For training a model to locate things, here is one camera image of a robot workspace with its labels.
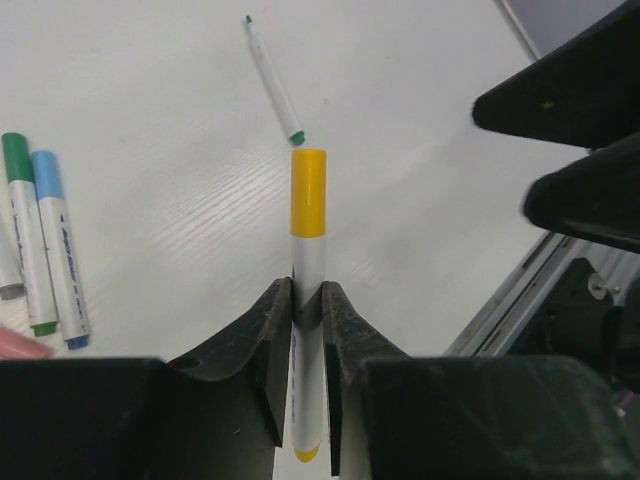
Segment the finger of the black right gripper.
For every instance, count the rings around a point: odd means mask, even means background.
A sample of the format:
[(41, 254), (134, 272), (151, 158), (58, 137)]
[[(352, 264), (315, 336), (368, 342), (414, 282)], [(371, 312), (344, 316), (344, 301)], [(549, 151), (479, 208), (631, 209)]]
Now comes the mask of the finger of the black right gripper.
[(522, 214), (542, 229), (639, 251), (639, 135), (536, 180)]
[(497, 133), (598, 149), (639, 132), (639, 6), (623, 4), (472, 109)]

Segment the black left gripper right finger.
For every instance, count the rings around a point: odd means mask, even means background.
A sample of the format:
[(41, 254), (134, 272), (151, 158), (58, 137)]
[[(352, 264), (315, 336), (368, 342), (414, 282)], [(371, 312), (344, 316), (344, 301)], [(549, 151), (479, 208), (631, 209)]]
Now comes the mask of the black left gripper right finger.
[(337, 282), (323, 283), (321, 314), (331, 475), (369, 478), (361, 367), (368, 360), (405, 358), (407, 354), (356, 311)]

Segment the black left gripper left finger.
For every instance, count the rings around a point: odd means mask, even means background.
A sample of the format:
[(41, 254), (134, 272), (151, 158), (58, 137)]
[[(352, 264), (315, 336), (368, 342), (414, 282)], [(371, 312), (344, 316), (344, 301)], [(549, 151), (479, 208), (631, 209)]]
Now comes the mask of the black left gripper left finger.
[(292, 280), (276, 279), (244, 314), (169, 366), (210, 384), (247, 373), (266, 430), (282, 447), (292, 315)]

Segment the yellow cap marker pen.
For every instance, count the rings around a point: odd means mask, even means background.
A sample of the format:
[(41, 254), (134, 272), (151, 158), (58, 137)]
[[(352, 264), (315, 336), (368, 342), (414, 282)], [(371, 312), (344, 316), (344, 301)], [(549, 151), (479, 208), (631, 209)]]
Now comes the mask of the yellow cap marker pen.
[(326, 267), (327, 153), (296, 149), (291, 155), (293, 324), (291, 334), (291, 444), (311, 462), (322, 442), (324, 393), (321, 287)]

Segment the dark green marker pen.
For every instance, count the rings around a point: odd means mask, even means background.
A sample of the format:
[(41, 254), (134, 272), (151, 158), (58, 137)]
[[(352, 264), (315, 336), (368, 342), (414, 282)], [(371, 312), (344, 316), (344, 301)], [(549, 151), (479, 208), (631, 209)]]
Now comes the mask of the dark green marker pen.
[(301, 146), (306, 140), (304, 129), (271, 59), (266, 43), (257, 31), (253, 18), (246, 15), (244, 21), (251, 54), (283, 132), (292, 146)]

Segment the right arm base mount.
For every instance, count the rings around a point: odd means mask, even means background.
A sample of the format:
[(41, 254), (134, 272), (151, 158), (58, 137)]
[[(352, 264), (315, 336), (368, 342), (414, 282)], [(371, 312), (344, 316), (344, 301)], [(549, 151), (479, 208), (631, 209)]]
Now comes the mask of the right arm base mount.
[(639, 392), (639, 281), (621, 306), (585, 258), (571, 262), (509, 352), (560, 355), (595, 370), (605, 381)]

